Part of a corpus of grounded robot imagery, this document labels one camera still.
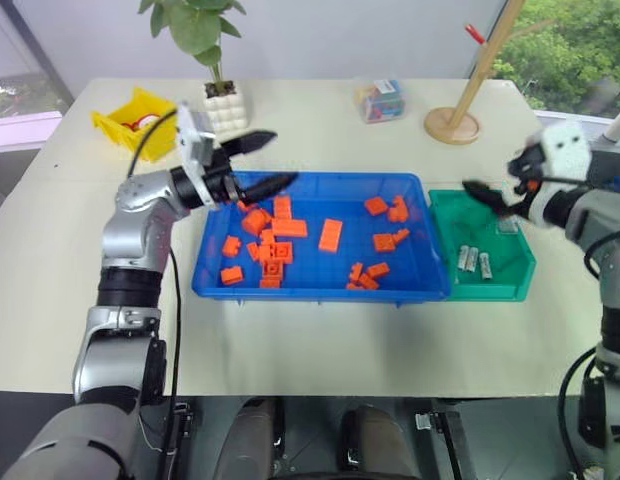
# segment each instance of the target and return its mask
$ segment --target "blue plastic tray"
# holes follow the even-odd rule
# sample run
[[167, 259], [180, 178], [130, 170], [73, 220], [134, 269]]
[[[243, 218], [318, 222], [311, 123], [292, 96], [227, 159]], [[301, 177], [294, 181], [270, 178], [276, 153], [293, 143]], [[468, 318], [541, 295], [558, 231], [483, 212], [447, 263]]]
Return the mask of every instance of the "blue plastic tray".
[[[250, 185], [265, 172], [237, 172], [242, 185]], [[192, 289], [202, 297], [218, 300], [313, 300], [420, 303], [439, 301], [450, 294], [448, 274], [440, 254], [437, 236], [426, 206], [419, 179], [411, 174], [392, 173], [302, 173], [285, 192], [292, 198], [294, 218], [308, 224], [307, 238], [285, 238], [293, 242], [294, 263], [286, 265], [280, 289], [259, 288], [261, 266], [253, 262], [245, 247], [256, 237], [243, 231], [244, 216], [236, 205], [208, 214]], [[405, 224], [391, 223], [386, 215], [370, 216], [363, 202], [381, 196], [391, 203], [403, 195], [410, 218]], [[272, 201], [261, 206], [272, 213]], [[343, 221], [337, 253], [321, 252], [319, 237], [326, 218]], [[410, 237], [392, 253], [376, 253], [375, 233], [410, 229]], [[241, 239], [236, 258], [221, 255], [228, 235]], [[363, 262], [364, 268], [387, 262], [390, 273], [379, 279], [379, 290], [346, 290], [350, 268]], [[221, 269], [240, 265], [244, 281], [226, 287]]]

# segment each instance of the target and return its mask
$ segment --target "silver battery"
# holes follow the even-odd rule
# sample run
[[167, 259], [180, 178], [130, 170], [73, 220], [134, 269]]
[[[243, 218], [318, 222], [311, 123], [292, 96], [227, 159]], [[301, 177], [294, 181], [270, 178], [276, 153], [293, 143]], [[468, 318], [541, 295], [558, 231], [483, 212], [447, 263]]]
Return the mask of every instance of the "silver battery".
[[477, 257], [479, 256], [479, 249], [472, 247], [468, 252], [468, 260], [466, 261], [466, 271], [474, 272], [477, 268]]
[[466, 262], [468, 261], [468, 252], [470, 251], [470, 247], [467, 245], [461, 245], [459, 249], [459, 260], [457, 261], [457, 268], [459, 270], [466, 269]]
[[481, 278], [492, 280], [492, 269], [490, 268], [490, 255], [486, 252], [479, 254], [479, 265], [481, 266]]

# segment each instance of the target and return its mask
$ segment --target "round wooden base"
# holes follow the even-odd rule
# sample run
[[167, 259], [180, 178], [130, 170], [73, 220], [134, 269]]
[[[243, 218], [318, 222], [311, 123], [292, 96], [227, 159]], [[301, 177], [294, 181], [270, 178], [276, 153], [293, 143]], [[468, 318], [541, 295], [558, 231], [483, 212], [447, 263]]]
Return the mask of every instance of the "round wooden base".
[[430, 136], [451, 145], [467, 145], [479, 138], [481, 125], [476, 118], [466, 113], [459, 126], [452, 129], [448, 122], [453, 114], [454, 108], [452, 107], [435, 108], [428, 112], [423, 125]]

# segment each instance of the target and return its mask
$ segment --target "cable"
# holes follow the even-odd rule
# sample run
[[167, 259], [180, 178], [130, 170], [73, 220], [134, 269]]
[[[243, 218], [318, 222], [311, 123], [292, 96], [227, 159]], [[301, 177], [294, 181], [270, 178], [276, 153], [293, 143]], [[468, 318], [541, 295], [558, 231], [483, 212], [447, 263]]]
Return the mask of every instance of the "cable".
[[161, 436], [161, 431], [159, 431], [159, 429], [157, 429], [156, 427], [153, 427], [152, 425], [150, 425], [150, 423], [143, 418], [143, 414], [141, 413], [141, 411], [139, 411], [139, 420], [141, 420], [141, 423], [143, 423], [143, 426], [146, 427], [150, 433], [154, 433], [157, 436]]
[[583, 477], [583, 470], [581, 470], [581, 465], [577, 460], [577, 455], [574, 453], [574, 448], [572, 447], [572, 443], [570, 442], [570, 437], [568, 436], [568, 429], [566, 427], [566, 393], [568, 391], [568, 385], [570, 384], [570, 380], [572, 379], [574, 373], [581, 366], [583, 362], [585, 362], [588, 358], [594, 355], [595, 348], [591, 348], [584, 354], [582, 354], [579, 358], [575, 360], [575, 362], [570, 365], [570, 368], [566, 372], [563, 377], [563, 381], [561, 382], [561, 388], [559, 389], [559, 397], [557, 398], [557, 420], [559, 423], [559, 433], [561, 434], [561, 441], [563, 442], [563, 446], [566, 449], [566, 453], [568, 454], [568, 459], [570, 460], [570, 465], [572, 469], [577, 474], [577, 478], [579, 480], [585, 480]]
[[592, 375], [592, 370], [594, 370], [596, 362], [597, 362], [596, 358], [593, 358], [592, 360], [590, 360], [590, 363], [588, 364], [586, 369], [583, 371], [583, 382], [581, 383], [584, 383], [588, 378], [590, 378], [590, 375]]
[[172, 430], [174, 428], [174, 405], [177, 400], [177, 382], [179, 379], [179, 355], [181, 351], [181, 286], [179, 284], [179, 269], [177, 267], [177, 259], [174, 256], [172, 248], [170, 249], [170, 260], [172, 260], [172, 271], [174, 273], [174, 288], [177, 296], [177, 329], [174, 345], [174, 361], [172, 363], [172, 390], [170, 392], [170, 402], [168, 407], [168, 423], [163, 432], [163, 445], [161, 454], [159, 455], [159, 467], [157, 468], [157, 480], [163, 479], [166, 469], [166, 457]]
[[[143, 422], [141, 421], [141, 417], [139, 417], [139, 425], [141, 426], [141, 434], [143, 435], [143, 439], [146, 442], [146, 445], [148, 446], [148, 448], [150, 450], [154, 450], [155, 452], [161, 452], [162, 450], [159, 447], [155, 447], [154, 445], [152, 445], [150, 443], [150, 440], [148, 440], [148, 436], [146, 435], [146, 430], [143, 427]], [[172, 450], [171, 452], [168, 452], [167, 455], [169, 457], [173, 456], [175, 453], [177, 453], [177, 449], [175, 448], [174, 450]]]
[[605, 237], [601, 237], [599, 240], [594, 242], [588, 250], [586, 250], [586, 254], [583, 256], [583, 263], [585, 264], [588, 271], [592, 274], [594, 278], [599, 278], [599, 274], [592, 266], [592, 256], [595, 254], [597, 250], [599, 250], [603, 245], [608, 242], [612, 242], [620, 238], [620, 230], [618, 232], [611, 233], [610, 235], [606, 235]]
[[177, 461], [177, 456], [173, 455], [170, 459], [170, 468], [168, 469], [168, 480], [172, 480], [172, 467], [174, 466], [174, 462]]
[[[170, 117], [173, 117], [177, 114], [177, 110], [170, 110], [163, 117], [159, 118], [156, 122], [152, 124], [152, 127], [145, 133], [141, 142], [137, 146], [137, 149], [132, 156], [132, 161], [130, 162], [130, 167], [128, 168], [128, 173], [126, 178], [132, 177], [134, 174], [134, 169], [137, 166], [137, 161], [139, 160], [139, 156], [141, 155], [141, 150], [147, 143], [150, 136], [159, 128], [159, 126], [168, 120]], [[143, 423], [141, 422], [141, 417], [139, 417], [139, 425], [141, 425], [141, 432], [143, 433], [143, 438], [146, 440], [146, 444], [152, 450], [160, 452], [159, 454], [159, 466], [157, 468], [157, 480], [163, 480], [163, 474], [166, 469], [166, 459], [168, 455], [172, 456], [176, 453], [176, 449], [172, 452], [168, 452], [168, 447], [170, 446], [170, 439], [172, 438], [172, 430], [174, 429], [174, 406], [177, 400], [177, 381], [179, 376], [179, 356], [181, 351], [181, 286], [179, 284], [179, 269], [177, 267], [177, 259], [174, 256], [174, 252], [172, 248], [170, 249], [170, 259], [172, 260], [172, 270], [174, 272], [174, 288], [177, 296], [177, 329], [176, 329], [176, 338], [174, 345], [174, 361], [172, 365], [172, 389], [170, 392], [170, 402], [168, 407], [168, 418], [166, 428], [163, 431], [163, 440], [161, 448], [153, 447], [146, 437], [145, 429], [143, 428]]]
[[150, 136], [157, 130], [157, 128], [161, 126], [161, 124], [163, 124], [163, 122], [168, 120], [170, 117], [175, 116], [176, 114], [177, 114], [176, 109], [170, 110], [163, 117], [159, 118], [156, 122], [152, 124], [152, 126], [150, 127], [150, 130], [148, 130], [145, 133], [145, 135], [139, 142], [137, 149], [134, 151], [134, 155], [132, 156], [132, 161], [130, 162], [130, 167], [128, 167], [128, 174], [126, 175], [126, 178], [130, 178], [132, 174], [134, 173], [134, 168], [137, 166], [137, 161], [139, 160], [139, 156], [141, 155], [141, 150], [143, 150], [143, 147], [145, 147]]

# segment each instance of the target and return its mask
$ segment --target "orange lego brick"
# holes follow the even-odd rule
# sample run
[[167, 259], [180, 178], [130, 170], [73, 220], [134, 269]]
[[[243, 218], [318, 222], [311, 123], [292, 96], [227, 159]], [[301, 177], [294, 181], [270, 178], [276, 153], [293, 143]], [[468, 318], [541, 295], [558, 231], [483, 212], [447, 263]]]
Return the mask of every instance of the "orange lego brick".
[[394, 197], [394, 207], [388, 210], [388, 220], [391, 222], [407, 222], [408, 221], [408, 207], [401, 195]]
[[239, 249], [241, 248], [241, 240], [237, 237], [231, 237], [228, 235], [225, 243], [223, 244], [223, 249], [221, 253], [223, 253], [226, 257], [236, 257], [239, 255]]
[[260, 208], [259, 211], [263, 214], [264, 217], [266, 217], [266, 225], [272, 221], [272, 215], [270, 215], [270, 213], [265, 208]]
[[308, 225], [305, 220], [288, 220], [284, 218], [272, 219], [272, 231], [279, 237], [299, 237], [308, 236]]
[[259, 261], [261, 263], [267, 262], [272, 259], [272, 245], [260, 245], [259, 246]]
[[388, 273], [390, 273], [390, 267], [388, 267], [388, 264], [386, 262], [377, 263], [376, 265], [371, 265], [366, 270], [366, 274], [370, 278], [373, 278], [373, 279], [383, 277], [384, 275], [387, 275]]
[[410, 236], [410, 230], [407, 228], [402, 228], [397, 233], [392, 234], [392, 240], [394, 240], [395, 245], [403, 242], [406, 238]]
[[283, 280], [283, 262], [268, 260], [263, 263], [263, 278]]
[[265, 210], [252, 210], [241, 221], [241, 227], [248, 233], [258, 236], [268, 223]]
[[271, 228], [264, 228], [261, 230], [261, 243], [264, 245], [270, 245], [275, 242], [274, 233]]
[[352, 266], [352, 271], [350, 272], [350, 276], [348, 278], [350, 278], [351, 282], [358, 282], [359, 281], [359, 277], [361, 276], [361, 271], [363, 270], [363, 263], [358, 262], [355, 263]]
[[259, 281], [260, 288], [281, 288], [281, 280], [277, 278], [262, 278]]
[[326, 218], [325, 222], [323, 222], [321, 240], [319, 240], [319, 250], [337, 253], [337, 250], [339, 250], [339, 238], [341, 238], [342, 227], [343, 222]]
[[243, 270], [241, 267], [230, 267], [221, 270], [221, 282], [224, 285], [234, 285], [243, 281]]
[[376, 233], [372, 236], [374, 242], [374, 249], [378, 253], [382, 252], [394, 252], [395, 245], [390, 233]]
[[367, 273], [361, 274], [361, 276], [359, 277], [359, 283], [366, 290], [376, 290], [377, 288], [379, 288], [379, 284], [375, 282], [372, 278], [370, 278]]
[[243, 213], [248, 213], [250, 210], [254, 210], [259, 206], [258, 203], [251, 203], [250, 205], [246, 205], [241, 200], [237, 202], [237, 208]]
[[270, 252], [274, 260], [279, 260], [286, 265], [292, 263], [292, 242], [273, 243]]
[[289, 196], [274, 197], [274, 218], [292, 219], [292, 202]]
[[369, 198], [368, 200], [363, 202], [363, 204], [370, 215], [381, 215], [382, 213], [388, 211], [388, 205], [386, 204], [386, 202], [383, 201], [383, 198], [381, 197]]
[[259, 261], [259, 245], [256, 242], [250, 242], [246, 247], [248, 248], [250, 258], [255, 262]]

